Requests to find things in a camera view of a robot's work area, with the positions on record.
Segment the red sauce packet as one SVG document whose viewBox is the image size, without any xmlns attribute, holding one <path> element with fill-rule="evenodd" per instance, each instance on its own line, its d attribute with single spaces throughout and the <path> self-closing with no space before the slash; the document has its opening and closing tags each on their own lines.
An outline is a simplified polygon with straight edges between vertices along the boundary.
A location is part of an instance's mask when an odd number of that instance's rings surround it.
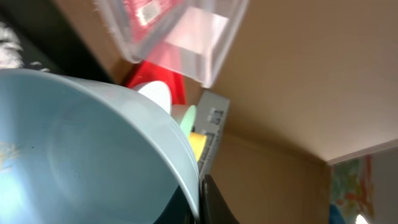
<svg viewBox="0 0 398 224">
<path fill-rule="evenodd" d="M 123 0 L 133 41 L 143 40 L 166 13 L 182 3 L 182 0 Z"/>
</svg>

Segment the light blue bowl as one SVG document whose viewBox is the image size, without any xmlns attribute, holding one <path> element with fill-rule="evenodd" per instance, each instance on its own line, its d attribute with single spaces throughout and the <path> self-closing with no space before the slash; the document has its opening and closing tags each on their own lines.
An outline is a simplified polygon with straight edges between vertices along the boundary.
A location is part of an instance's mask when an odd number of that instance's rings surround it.
<svg viewBox="0 0 398 224">
<path fill-rule="evenodd" d="M 180 187 L 200 217 L 178 123 L 119 85 L 1 71 L 2 223 L 154 223 Z"/>
</svg>

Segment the rice and food scraps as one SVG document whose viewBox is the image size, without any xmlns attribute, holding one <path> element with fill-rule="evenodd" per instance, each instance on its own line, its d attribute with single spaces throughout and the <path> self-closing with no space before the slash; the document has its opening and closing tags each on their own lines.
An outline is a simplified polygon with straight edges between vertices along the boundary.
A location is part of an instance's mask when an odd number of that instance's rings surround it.
<svg viewBox="0 0 398 224">
<path fill-rule="evenodd" d="M 44 59 L 34 46 L 21 41 L 9 24 L 1 22 L 1 69 L 28 68 L 49 72 Z"/>
</svg>

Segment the grey dishwasher rack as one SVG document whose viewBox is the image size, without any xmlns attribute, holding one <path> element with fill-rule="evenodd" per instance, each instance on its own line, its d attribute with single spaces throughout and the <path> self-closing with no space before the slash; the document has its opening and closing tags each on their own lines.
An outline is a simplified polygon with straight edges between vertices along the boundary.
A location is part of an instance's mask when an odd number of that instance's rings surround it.
<svg viewBox="0 0 398 224">
<path fill-rule="evenodd" d="M 198 161 L 199 178 L 210 173 L 216 157 L 224 124 L 228 116 L 230 100 L 210 90 L 205 90 L 197 104 L 194 130 L 206 136 L 205 148 Z"/>
</svg>

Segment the red serving tray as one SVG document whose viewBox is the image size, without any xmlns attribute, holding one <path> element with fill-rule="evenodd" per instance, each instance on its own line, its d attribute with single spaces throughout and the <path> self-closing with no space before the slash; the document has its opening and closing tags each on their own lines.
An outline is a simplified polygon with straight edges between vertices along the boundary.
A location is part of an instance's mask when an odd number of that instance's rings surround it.
<svg viewBox="0 0 398 224">
<path fill-rule="evenodd" d="M 122 86 L 133 88 L 138 84 L 153 81 L 167 84 L 173 105 L 186 104 L 182 55 L 178 47 L 166 42 L 157 44 L 145 60 L 134 66 Z"/>
</svg>

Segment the light blue plate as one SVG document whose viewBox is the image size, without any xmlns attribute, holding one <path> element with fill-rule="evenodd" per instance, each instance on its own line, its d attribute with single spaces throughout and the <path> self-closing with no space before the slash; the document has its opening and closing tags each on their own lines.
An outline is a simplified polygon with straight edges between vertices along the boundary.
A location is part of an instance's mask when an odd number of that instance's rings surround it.
<svg viewBox="0 0 398 224">
<path fill-rule="evenodd" d="M 162 81 L 145 82 L 134 86 L 132 89 L 152 100 L 170 114 L 172 110 L 172 95 L 166 83 Z"/>
</svg>

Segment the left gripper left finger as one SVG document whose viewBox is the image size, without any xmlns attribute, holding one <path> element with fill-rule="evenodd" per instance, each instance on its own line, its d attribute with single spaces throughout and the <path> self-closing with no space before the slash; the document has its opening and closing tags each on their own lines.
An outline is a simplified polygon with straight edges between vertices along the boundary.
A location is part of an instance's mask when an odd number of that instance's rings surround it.
<svg viewBox="0 0 398 224">
<path fill-rule="evenodd" d="M 180 187 L 177 187 L 166 208 L 154 224 L 195 224 L 190 206 Z"/>
</svg>

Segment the black plastic tray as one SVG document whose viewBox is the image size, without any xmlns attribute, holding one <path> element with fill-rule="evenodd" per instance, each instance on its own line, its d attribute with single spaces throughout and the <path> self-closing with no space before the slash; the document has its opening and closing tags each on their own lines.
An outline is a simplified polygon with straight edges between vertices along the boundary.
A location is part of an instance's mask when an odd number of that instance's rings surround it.
<svg viewBox="0 0 398 224">
<path fill-rule="evenodd" d="M 1 12 L 63 74 L 114 83 L 52 1 L 1 0 Z"/>
</svg>

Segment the mint green bowl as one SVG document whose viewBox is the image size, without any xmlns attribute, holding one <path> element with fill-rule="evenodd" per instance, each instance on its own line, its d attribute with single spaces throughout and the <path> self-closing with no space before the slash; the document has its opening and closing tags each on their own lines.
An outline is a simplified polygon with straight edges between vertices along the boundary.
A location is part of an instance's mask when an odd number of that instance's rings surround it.
<svg viewBox="0 0 398 224">
<path fill-rule="evenodd" d="M 187 138 L 195 124 L 196 115 L 197 107 L 195 105 L 172 105 L 171 116 Z"/>
</svg>

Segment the clear plastic bin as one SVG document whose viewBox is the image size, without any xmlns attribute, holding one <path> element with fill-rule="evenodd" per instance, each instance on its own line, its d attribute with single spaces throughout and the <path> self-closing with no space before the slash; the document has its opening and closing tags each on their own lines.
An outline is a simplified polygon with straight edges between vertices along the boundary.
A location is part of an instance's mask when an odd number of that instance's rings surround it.
<svg viewBox="0 0 398 224">
<path fill-rule="evenodd" d="M 248 0 L 182 0 L 146 37 L 135 42 L 123 0 L 95 0 L 122 57 L 138 63 L 161 43 L 182 55 L 182 74 L 211 88 L 243 21 Z"/>
</svg>

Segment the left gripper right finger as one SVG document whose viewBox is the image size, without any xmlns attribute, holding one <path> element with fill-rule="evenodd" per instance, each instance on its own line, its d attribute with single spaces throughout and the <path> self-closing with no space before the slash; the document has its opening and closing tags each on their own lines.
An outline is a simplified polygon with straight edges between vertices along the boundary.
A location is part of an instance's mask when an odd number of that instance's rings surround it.
<svg viewBox="0 0 398 224">
<path fill-rule="evenodd" d="M 210 174 L 206 174 L 202 181 L 201 222 L 206 224 L 239 224 Z"/>
</svg>

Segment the yellow plastic cup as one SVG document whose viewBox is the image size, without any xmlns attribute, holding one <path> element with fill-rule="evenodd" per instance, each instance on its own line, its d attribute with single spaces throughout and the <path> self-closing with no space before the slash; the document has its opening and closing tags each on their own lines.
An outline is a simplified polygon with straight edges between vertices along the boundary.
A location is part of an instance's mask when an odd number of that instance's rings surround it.
<svg viewBox="0 0 398 224">
<path fill-rule="evenodd" d="M 203 150 L 206 145 L 207 136 L 198 133 L 190 133 L 189 135 L 189 142 L 192 147 L 193 153 L 195 155 L 196 161 L 200 160 L 200 157 L 203 153 Z"/>
</svg>

